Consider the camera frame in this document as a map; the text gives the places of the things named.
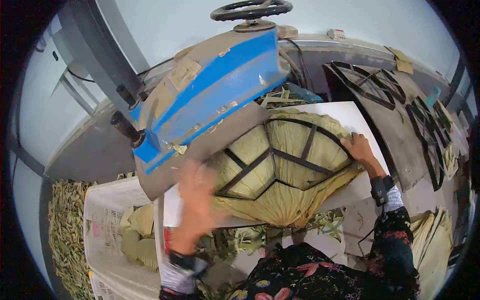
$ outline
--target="floral shirt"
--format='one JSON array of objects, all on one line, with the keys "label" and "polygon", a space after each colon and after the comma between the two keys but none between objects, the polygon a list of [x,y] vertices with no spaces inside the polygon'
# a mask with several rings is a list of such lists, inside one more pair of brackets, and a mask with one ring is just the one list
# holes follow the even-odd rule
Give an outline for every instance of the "floral shirt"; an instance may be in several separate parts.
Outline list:
[{"label": "floral shirt", "polygon": [[[279,249],[260,259],[228,299],[417,299],[419,274],[413,266],[409,226],[404,206],[377,218],[367,272],[336,264],[307,243]],[[160,299],[197,295],[162,292]]]}]

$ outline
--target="handwheel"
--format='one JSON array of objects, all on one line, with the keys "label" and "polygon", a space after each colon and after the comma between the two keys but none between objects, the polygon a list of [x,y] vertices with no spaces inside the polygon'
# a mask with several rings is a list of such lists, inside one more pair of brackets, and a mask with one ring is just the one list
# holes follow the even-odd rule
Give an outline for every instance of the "handwheel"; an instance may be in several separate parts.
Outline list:
[{"label": "handwheel", "polygon": [[228,4],[214,10],[210,18],[214,21],[255,20],[275,14],[287,13],[292,10],[292,3],[284,0],[272,0],[270,6],[245,10],[235,9],[240,7],[261,5],[265,0],[249,0]]}]

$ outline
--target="sleeve cuff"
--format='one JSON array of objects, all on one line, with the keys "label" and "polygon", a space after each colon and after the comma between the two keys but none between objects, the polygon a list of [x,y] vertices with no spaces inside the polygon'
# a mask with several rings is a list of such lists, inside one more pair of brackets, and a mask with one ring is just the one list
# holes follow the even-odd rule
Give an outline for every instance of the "sleeve cuff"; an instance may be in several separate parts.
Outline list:
[{"label": "sleeve cuff", "polygon": [[[388,197],[388,203],[384,205],[384,211],[391,212],[394,210],[397,210],[401,208],[403,205],[402,202],[402,197],[400,195],[400,191],[396,187],[396,185],[393,186],[388,192],[387,192],[387,197]],[[382,214],[382,207],[375,207],[375,212],[377,213],[377,216],[380,216]]]},{"label": "sleeve cuff", "polygon": [[170,262],[163,263],[159,271],[162,287],[181,294],[193,294],[195,291],[193,271],[182,269]]}]

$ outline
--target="white plastic crate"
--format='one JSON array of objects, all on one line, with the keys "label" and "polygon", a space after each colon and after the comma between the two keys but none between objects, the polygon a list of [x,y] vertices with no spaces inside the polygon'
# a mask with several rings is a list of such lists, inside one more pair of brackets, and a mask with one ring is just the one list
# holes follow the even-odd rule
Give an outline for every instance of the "white plastic crate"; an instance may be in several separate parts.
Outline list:
[{"label": "white plastic crate", "polygon": [[[121,236],[117,233],[123,212],[132,205],[148,203],[151,202],[137,176],[91,186],[85,196],[84,246],[88,265],[125,299],[158,299],[160,292],[160,274],[128,261],[120,247]],[[156,201],[154,206],[160,264],[163,257],[163,205]]]},{"label": "white plastic crate", "polygon": [[88,274],[90,278],[90,284],[92,285],[93,294],[95,295],[95,300],[100,300],[99,297],[102,297],[103,300],[122,300],[122,296],[114,292],[109,288],[104,280],[95,272],[90,271]]}]

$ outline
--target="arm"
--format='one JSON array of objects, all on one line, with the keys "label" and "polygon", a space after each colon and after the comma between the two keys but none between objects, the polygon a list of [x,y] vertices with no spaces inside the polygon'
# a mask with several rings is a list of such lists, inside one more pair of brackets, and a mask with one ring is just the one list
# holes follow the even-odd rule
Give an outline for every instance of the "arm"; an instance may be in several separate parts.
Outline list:
[{"label": "arm", "polygon": [[[206,232],[217,227],[221,215],[212,208],[214,175],[198,163],[186,163],[179,182],[183,200],[180,226],[175,228],[170,242],[171,250],[184,256],[193,255],[195,243]],[[193,271],[170,263],[167,259],[160,268],[162,300],[197,299],[194,294]]]},{"label": "arm", "polygon": [[[387,174],[372,153],[363,134],[352,133],[353,144],[342,139],[343,146],[361,163],[370,179]],[[411,245],[413,234],[410,217],[396,186],[387,191],[388,203],[377,207],[377,220],[372,249],[368,256],[368,272],[388,279],[399,299],[415,299],[420,292],[419,274],[413,266]]]}]

